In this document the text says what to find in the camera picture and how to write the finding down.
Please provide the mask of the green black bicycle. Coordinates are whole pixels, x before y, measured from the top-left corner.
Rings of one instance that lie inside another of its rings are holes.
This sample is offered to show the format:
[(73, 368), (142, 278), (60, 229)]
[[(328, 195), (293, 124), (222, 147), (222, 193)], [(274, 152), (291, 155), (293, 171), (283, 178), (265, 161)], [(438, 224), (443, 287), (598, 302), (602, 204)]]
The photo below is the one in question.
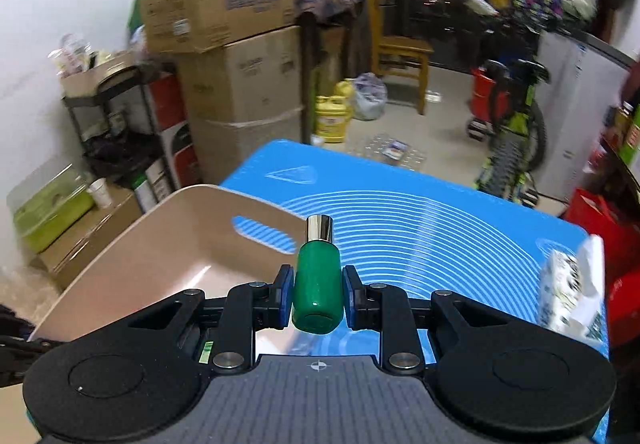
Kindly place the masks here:
[(487, 16), (475, 63), (476, 88), (466, 133), (488, 141), (489, 156), (474, 186), (480, 192), (536, 208), (539, 194), (533, 170), (544, 162), (547, 132), (536, 89), (551, 81), (537, 60), (545, 32), (569, 36), (584, 22), (564, 8), (565, 0), (511, 0)]

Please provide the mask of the green clear plastic container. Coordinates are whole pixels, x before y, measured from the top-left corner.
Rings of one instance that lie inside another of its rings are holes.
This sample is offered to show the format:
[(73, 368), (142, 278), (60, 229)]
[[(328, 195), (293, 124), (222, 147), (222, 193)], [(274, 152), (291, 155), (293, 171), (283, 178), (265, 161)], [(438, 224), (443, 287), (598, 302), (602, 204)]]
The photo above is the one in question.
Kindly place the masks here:
[(42, 253), (94, 207), (94, 200), (76, 164), (54, 158), (17, 184), (6, 205), (24, 245)]

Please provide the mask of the black metal rack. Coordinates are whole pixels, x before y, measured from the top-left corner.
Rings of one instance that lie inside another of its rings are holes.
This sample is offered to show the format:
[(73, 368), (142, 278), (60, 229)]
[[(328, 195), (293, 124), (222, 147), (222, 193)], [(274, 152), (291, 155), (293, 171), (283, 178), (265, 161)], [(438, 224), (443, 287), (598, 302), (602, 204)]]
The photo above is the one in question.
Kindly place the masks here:
[[(134, 130), (127, 119), (124, 119), (123, 126), (116, 124), (113, 100), (133, 89), (137, 89), (140, 94), (150, 133)], [(82, 158), (94, 175), (131, 190), (134, 178), (160, 160), (168, 179), (169, 189), (172, 192), (176, 190), (160, 141), (160, 131), (154, 123), (143, 74), (138, 67), (122, 68), (108, 76), (98, 85), (94, 95), (68, 97), (64, 94), (62, 103), (70, 115), (70, 121), (80, 141)], [(92, 138), (84, 138), (76, 115), (81, 108), (98, 108), (101, 118), (106, 121), (106, 132)]]

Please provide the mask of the green bottle silver cap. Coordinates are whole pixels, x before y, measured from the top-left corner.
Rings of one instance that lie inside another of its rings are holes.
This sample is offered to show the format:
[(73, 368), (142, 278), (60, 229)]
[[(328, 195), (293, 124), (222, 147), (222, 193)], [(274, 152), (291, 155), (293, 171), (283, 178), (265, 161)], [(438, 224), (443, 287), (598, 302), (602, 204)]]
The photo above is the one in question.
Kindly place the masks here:
[(306, 219), (306, 242), (299, 248), (293, 291), (294, 326), (308, 334), (328, 334), (344, 315), (340, 250), (333, 243), (333, 219)]

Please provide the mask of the red white appliance box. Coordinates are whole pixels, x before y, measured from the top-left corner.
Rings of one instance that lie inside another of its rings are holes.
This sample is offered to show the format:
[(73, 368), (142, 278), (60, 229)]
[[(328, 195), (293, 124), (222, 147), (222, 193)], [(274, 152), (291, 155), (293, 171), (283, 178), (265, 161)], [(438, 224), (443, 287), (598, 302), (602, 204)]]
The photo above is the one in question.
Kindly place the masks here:
[(175, 188), (201, 184), (202, 175), (178, 77), (169, 72), (148, 84), (152, 118)]

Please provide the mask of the white tissue box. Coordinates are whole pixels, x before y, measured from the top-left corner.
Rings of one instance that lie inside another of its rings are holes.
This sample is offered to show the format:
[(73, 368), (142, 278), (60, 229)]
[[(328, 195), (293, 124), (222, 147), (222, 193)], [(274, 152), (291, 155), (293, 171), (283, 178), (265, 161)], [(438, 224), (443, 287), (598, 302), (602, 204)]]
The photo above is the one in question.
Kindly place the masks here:
[(589, 344), (606, 343), (604, 243), (588, 236), (575, 254), (551, 249), (539, 275), (537, 323)]

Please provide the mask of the white appliance cabinet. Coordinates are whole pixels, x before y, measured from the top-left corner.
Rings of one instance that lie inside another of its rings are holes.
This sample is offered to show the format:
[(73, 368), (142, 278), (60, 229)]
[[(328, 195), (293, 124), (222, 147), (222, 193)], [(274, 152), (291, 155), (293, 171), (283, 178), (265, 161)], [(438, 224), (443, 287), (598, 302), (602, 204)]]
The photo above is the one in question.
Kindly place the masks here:
[(547, 67), (550, 81), (536, 89), (547, 148), (534, 177), (541, 195), (567, 200), (582, 180), (608, 108), (618, 103), (634, 60), (591, 34), (548, 31), (540, 36), (537, 60)]

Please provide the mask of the small cardboard box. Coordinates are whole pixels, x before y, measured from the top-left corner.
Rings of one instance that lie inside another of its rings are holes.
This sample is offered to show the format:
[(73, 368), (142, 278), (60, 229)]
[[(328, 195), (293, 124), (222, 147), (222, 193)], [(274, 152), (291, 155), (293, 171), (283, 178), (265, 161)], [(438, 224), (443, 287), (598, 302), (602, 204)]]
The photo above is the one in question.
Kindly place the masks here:
[(64, 290), (98, 254), (142, 216), (131, 190), (107, 186), (113, 203), (93, 207), (37, 256), (59, 290)]

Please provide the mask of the clear plastic bag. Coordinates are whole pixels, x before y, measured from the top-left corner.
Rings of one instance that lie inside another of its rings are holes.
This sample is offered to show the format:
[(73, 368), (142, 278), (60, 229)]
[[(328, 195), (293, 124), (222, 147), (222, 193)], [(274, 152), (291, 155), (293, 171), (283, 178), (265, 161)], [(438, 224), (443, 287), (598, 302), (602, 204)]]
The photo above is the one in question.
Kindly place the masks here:
[(381, 118), (388, 101), (384, 82), (373, 72), (360, 74), (353, 82), (355, 94), (352, 98), (354, 118), (372, 121)]

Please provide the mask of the beige plastic bin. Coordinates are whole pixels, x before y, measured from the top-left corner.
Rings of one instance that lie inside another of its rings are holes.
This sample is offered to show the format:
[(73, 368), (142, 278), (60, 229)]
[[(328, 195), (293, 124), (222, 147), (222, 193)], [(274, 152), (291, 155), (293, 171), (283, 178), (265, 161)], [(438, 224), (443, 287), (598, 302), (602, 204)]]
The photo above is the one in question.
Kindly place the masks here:
[(215, 185), (173, 193), (111, 242), (68, 286), (32, 333), (70, 341), (185, 289), (219, 298), (246, 282), (272, 282), (295, 250), (241, 234), (236, 218), (306, 239), (306, 222), (276, 204)]

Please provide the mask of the wooden chair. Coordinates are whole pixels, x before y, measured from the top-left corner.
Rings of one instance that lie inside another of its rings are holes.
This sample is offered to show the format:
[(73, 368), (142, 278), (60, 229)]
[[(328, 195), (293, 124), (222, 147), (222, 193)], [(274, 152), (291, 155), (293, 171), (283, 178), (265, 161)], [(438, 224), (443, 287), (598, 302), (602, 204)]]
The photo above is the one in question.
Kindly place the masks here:
[(430, 78), (432, 46), (424, 40), (401, 36), (386, 36), (383, 32), (383, 12), (380, 0), (367, 0), (371, 37), (371, 68), (378, 76), (395, 76), (418, 82), (416, 111), (426, 113), (427, 87)]

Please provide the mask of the large stacked cardboard box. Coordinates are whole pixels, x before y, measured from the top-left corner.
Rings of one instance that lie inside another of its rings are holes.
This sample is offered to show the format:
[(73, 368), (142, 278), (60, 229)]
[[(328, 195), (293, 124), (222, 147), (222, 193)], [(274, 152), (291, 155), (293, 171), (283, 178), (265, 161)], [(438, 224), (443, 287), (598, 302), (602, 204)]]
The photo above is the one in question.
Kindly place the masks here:
[(299, 28), (176, 57), (203, 181), (219, 184), (271, 141), (302, 140)]

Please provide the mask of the white paper cup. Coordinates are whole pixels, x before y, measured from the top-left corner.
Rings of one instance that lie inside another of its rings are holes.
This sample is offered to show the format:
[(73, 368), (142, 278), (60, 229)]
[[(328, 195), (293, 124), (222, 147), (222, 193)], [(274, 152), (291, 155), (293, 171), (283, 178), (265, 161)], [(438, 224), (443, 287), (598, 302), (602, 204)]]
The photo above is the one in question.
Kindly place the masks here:
[(87, 190), (99, 209), (107, 209), (114, 204), (105, 178), (97, 178), (88, 185)]

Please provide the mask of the yellow detergent jug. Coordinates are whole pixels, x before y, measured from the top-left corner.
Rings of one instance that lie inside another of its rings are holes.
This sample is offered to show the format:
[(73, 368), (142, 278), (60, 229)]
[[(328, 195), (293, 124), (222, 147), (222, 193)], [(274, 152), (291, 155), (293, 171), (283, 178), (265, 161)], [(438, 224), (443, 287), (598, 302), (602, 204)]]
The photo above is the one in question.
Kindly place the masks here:
[(355, 88), (349, 79), (338, 82), (330, 95), (318, 95), (314, 103), (314, 134), (329, 144), (346, 140), (352, 120), (352, 98)]

